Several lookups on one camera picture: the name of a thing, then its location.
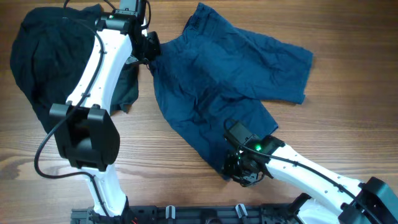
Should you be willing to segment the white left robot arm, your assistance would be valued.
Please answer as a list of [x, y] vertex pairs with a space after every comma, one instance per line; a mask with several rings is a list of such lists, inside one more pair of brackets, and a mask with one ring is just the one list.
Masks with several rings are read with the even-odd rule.
[[64, 104], [53, 104], [55, 121], [49, 136], [58, 153], [82, 175], [94, 205], [74, 210], [73, 223], [138, 223], [116, 174], [120, 135], [111, 119], [111, 101], [122, 69], [147, 64], [160, 54], [159, 39], [148, 32], [149, 1], [121, 1], [117, 9], [103, 12], [87, 28], [95, 37], [91, 55], [75, 89]]

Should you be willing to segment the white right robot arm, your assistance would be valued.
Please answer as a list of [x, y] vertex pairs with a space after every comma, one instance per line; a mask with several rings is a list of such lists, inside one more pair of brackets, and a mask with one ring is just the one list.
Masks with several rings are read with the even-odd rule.
[[223, 173], [243, 187], [264, 177], [296, 186], [303, 193], [290, 204], [299, 223], [397, 223], [397, 195], [381, 179], [367, 182], [332, 172], [268, 135], [260, 138], [242, 123], [224, 124], [232, 145]]

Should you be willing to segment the navy blue shorts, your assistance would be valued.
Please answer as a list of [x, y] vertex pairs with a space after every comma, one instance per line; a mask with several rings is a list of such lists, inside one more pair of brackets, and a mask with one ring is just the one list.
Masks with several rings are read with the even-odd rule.
[[150, 65], [159, 108], [175, 130], [215, 171], [231, 145], [227, 119], [260, 137], [278, 127], [263, 101], [301, 104], [312, 68], [311, 51], [233, 26], [199, 4], [182, 34], [160, 46]]

